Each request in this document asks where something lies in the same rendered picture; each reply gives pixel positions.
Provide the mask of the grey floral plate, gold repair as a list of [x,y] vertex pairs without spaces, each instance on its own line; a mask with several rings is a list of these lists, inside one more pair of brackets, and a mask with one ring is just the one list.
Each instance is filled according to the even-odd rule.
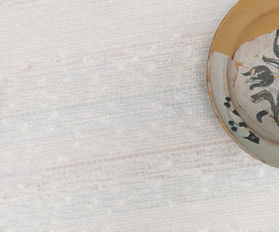
[[207,87],[225,131],[279,168],[279,0],[239,0],[217,29]]

